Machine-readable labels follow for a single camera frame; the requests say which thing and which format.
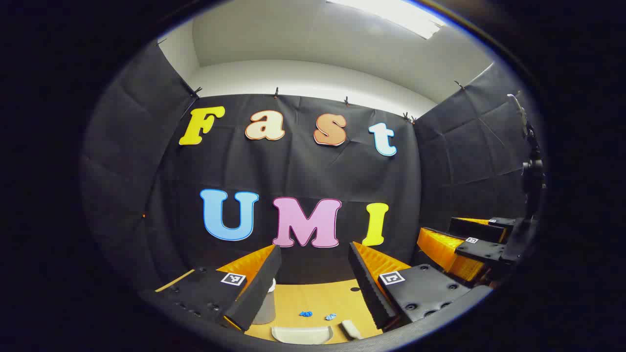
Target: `white wall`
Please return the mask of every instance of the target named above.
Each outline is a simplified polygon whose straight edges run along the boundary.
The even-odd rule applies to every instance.
[[[189,21],[158,39],[158,41],[167,39],[159,44],[159,47],[170,64],[188,84],[194,72],[200,68],[193,45],[192,24],[193,21]]]
[[[279,94],[348,102],[415,118],[436,104],[382,78],[337,66],[291,60],[251,60],[200,68],[187,81],[200,96]]]

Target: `gray cup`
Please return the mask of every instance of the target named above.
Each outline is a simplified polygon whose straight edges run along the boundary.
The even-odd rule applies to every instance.
[[[252,321],[252,324],[260,325],[271,323],[276,319],[276,308],[274,306],[274,289],[276,287],[276,280],[272,280],[272,287],[267,291],[267,295],[261,304],[257,316]]]

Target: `letter u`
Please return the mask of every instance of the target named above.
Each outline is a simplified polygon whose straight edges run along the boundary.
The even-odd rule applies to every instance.
[[[222,221],[222,204],[228,198],[223,190],[205,189],[200,192],[204,200],[204,227],[208,233],[225,241],[241,241],[252,234],[254,227],[254,203],[259,195],[252,192],[237,192],[235,199],[239,201],[239,227],[230,229]]]

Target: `wooden table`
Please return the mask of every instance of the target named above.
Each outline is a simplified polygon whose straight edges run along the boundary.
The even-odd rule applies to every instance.
[[[356,280],[330,282],[311,285],[276,285],[274,301],[276,319],[263,325],[251,325],[246,335],[276,341],[272,336],[271,327],[281,328],[317,328],[332,326],[333,337],[326,344],[350,341],[340,324],[343,320],[352,320],[363,338],[379,335],[374,320],[367,310],[360,291],[350,288],[359,287]],[[311,311],[313,315],[305,318],[299,316],[302,311]],[[324,318],[335,313],[337,317],[331,321]]]

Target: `blue letter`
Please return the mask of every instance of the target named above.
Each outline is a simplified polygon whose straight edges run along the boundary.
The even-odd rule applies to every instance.
[[[218,189],[205,189],[200,192],[204,199],[204,227],[208,233],[225,241],[241,241],[252,233],[254,226],[254,203],[259,195],[252,192],[237,192],[235,199],[239,201],[239,227],[229,229],[222,222],[222,203],[228,193]]]
[[[370,126],[369,131],[374,134],[374,144],[376,145],[376,150],[378,150],[380,154],[390,157],[398,151],[396,147],[389,145],[389,139],[387,136],[393,137],[393,131],[388,130],[387,125],[385,125],[384,122],[379,122],[374,126]]]

